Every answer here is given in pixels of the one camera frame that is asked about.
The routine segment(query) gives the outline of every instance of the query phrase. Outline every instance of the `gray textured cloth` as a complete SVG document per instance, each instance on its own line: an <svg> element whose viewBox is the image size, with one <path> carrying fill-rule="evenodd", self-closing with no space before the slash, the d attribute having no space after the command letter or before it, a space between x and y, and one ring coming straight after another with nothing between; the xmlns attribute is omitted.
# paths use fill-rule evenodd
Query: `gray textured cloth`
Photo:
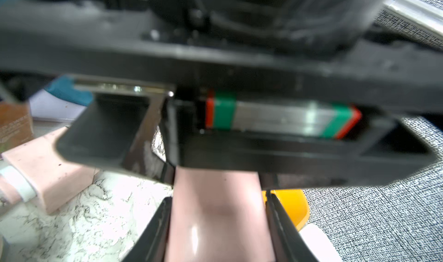
<svg viewBox="0 0 443 262"><path fill-rule="evenodd" d="M443 0L423 0L443 9ZM375 21L441 48L443 42L382 11ZM422 118L406 119L443 157L443 134ZM384 187L305 190L309 222L344 261L443 261L443 162Z"/></svg>

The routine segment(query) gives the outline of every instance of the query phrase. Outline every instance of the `metal rod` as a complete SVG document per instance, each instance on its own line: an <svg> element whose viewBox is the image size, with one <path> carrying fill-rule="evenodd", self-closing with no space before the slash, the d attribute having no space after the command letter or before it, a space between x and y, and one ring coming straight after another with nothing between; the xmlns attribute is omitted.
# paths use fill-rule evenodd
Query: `metal rod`
<svg viewBox="0 0 443 262"><path fill-rule="evenodd" d="M443 10L421 0L385 0L385 9L443 40Z"/></svg>

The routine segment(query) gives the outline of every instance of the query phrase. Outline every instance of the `orange object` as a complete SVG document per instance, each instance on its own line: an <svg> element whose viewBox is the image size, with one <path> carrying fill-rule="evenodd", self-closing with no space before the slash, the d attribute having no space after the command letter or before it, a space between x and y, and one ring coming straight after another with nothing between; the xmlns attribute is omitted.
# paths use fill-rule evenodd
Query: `orange object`
<svg viewBox="0 0 443 262"><path fill-rule="evenodd" d="M210 90L206 99L206 128L212 128L214 125L214 97L215 92Z"/></svg>
<svg viewBox="0 0 443 262"><path fill-rule="evenodd" d="M309 204L303 190L272 190L271 193L277 196L297 231L300 231L309 219ZM266 192L262 194L266 203Z"/></svg>

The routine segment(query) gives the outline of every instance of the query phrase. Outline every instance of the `cardboard box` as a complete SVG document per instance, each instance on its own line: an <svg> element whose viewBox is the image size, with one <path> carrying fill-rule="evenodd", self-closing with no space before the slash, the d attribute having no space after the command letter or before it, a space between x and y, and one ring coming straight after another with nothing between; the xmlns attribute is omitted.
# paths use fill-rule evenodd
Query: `cardboard box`
<svg viewBox="0 0 443 262"><path fill-rule="evenodd" d="M29 104L0 102L0 153L32 139Z"/></svg>

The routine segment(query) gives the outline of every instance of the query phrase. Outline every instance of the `pink cosmetic bottle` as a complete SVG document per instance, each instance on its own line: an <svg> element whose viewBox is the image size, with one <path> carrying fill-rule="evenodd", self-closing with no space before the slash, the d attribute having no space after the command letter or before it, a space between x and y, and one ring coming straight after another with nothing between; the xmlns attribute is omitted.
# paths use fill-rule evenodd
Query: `pink cosmetic bottle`
<svg viewBox="0 0 443 262"><path fill-rule="evenodd" d="M54 149L66 127L2 154L9 166L0 170L0 205L9 207L37 197L37 205L51 214L92 184L98 170L67 162Z"/></svg>

